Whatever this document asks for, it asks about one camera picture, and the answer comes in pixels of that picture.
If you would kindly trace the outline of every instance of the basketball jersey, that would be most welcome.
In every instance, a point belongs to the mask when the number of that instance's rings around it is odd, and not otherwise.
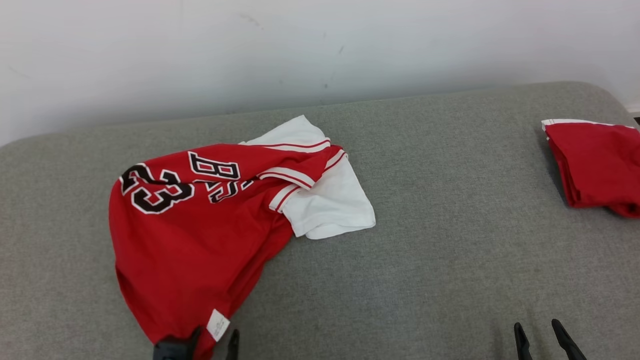
[[[366,206],[334,204],[341,183],[363,201],[346,153],[303,117],[247,143],[128,168],[111,191],[109,226],[120,289],[151,342],[188,338],[214,313],[231,317],[294,231],[325,238],[373,226],[366,197]],[[221,336],[207,329],[195,359]]]

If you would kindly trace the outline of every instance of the white wall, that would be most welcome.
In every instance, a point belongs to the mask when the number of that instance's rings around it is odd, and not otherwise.
[[[565,79],[640,111],[639,14],[638,0],[4,0],[0,144]]]

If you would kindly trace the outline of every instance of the red jersey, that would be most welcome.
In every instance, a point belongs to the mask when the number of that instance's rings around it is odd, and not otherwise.
[[[111,191],[109,226],[120,289],[151,342],[188,338],[214,310],[231,317],[292,236],[282,206],[341,153],[328,140],[218,144],[127,169]],[[195,359],[214,344],[202,331]]]

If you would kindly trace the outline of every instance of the gray surface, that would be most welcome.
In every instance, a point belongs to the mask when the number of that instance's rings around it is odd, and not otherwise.
[[[633,125],[584,83],[107,127],[0,149],[1,359],[150,359],[113,270],[109,190],[129,165],[305,114],[344,146],[374,229],[293,240],[232,319],[249,359],[637,360],[640,222],[570,209],[540,120]],[[223,359],[226,346],[215,359]]]

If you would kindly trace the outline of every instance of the clothing label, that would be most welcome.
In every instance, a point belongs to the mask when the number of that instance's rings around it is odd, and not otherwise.
[[[209,323],[207,323],[207,330],[216,342],[220,341],[220,338],[224,335],[227,327],[229,327],[230,321],[225,318],[224,315],[213,309]]]

